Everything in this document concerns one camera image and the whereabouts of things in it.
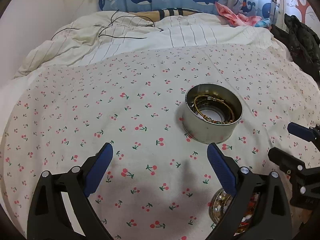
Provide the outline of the cherry print bed sheet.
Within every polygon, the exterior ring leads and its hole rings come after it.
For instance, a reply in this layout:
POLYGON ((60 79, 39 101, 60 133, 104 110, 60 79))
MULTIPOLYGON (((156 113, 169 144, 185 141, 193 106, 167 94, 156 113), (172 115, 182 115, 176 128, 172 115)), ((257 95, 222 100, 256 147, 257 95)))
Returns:
POLYGON ((242 119, 220 145, 252 172, 275 169, 276 146, 319 164, 287 124, 319 123, 318 86, 278 49, 239 44, 123 53, 83 67, 46 67, 14 106, 1 143, 1 191, 22 231, 42 171, 64 173, 104 143, 114 155, 89 198, 116 239, 205 239, 220 184, 207 147, 182 126, 184 97, 201 83, 232 91, 242 119))

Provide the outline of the peach bead bracelet gold charm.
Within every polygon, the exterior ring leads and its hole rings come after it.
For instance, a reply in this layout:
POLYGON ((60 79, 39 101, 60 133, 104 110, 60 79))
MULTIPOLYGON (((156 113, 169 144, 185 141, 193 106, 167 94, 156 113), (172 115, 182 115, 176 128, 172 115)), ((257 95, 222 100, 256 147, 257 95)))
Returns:
MULTIPOLYGON (((255 213, 255 209, 258 204, 258 199, 259 193, 255 192, 251 195, 249 204, 246 208, 243 218, 237 228, 236 233, 234 234, 235 236, 244 233, 248 229, 251 223, 252 216, 255 213)), ((232 200, 233 197, 230 194, 227 194, 223 189, 219 189, 214 194, 212 200, 210 201, 209 207, 209 216, 213 221, 211 225, 212 229, 214 229, 217 226, 218 222, 223 218, 232 200)))

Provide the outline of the round silver metal tin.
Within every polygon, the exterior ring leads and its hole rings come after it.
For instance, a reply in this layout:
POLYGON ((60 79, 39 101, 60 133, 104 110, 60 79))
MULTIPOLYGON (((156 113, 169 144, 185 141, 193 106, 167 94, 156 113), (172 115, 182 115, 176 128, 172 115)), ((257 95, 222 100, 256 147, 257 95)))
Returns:
POLYGON ((234 93, 220 85, 201 83, 186 92, 182 124, 195 140, 218 144, 232 135, 242 114, 241 101, 234 93))

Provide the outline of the white striped duvet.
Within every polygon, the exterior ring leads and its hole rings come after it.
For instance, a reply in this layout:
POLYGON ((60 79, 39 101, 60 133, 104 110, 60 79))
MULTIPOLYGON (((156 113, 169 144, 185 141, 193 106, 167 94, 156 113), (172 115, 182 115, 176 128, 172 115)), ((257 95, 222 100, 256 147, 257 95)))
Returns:
POLYGON ((127 12, 101 11, 60 28, 25 58, 15 77, 42 66, 85 66, 121 53, 213 44, 288 50, 265 28, 231 27, 221 16, 196 13, 151 22, 127 12))

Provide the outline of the striped tan pillow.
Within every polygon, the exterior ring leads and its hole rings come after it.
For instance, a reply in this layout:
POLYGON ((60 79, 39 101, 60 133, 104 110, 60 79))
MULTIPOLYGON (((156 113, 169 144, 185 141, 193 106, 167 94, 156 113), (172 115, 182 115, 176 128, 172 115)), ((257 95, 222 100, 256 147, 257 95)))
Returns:
POLYGON ((155 11, 141 11, 141 12, 130 12, 135 16, 143 18, 145 20, 158 22, 166 17, 169 16, 189 16, 192 14, 200 13, 197 10, 191 9, 183 9, 183 8, 171 8, 171 9, 162 9, 162 10, 155 10, 155 11))

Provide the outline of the pink crumpled cloth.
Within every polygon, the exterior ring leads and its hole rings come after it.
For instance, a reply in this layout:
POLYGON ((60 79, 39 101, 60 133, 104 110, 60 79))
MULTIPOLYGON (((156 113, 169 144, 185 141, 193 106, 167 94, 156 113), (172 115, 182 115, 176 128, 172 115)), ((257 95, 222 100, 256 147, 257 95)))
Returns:
POLYGON ((217 12, 220 16, 224 17, 228 23, 234 27, 238 26, 254 26, 256 25, 262 18, 260 16, 245 16, 241 13, 235 14, 229 7, 215 3, 217 12))

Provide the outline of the black jacket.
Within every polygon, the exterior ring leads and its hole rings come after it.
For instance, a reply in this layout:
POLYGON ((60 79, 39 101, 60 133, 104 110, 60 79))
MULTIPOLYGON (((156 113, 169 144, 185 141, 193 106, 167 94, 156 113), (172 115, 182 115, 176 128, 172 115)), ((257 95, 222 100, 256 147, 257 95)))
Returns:
POLYGON ((284 15, 285 32, 274 24, 271 33, 283 43, 290 52, 293 62, 306 74, 319 83, 319 37, 295 16, 284 15))

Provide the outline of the turquoise cloth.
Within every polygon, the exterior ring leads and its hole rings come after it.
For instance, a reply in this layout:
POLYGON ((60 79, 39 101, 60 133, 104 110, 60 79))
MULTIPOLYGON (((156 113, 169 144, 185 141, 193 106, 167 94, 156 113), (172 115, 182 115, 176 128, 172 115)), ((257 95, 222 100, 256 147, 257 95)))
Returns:
POLYGON ((269 18, 265 18, 265 19, 262 19, 260 21, 258 21, 254 27, 258 27, 258 28, 270 28, 272 25, 271 21, 269 18))

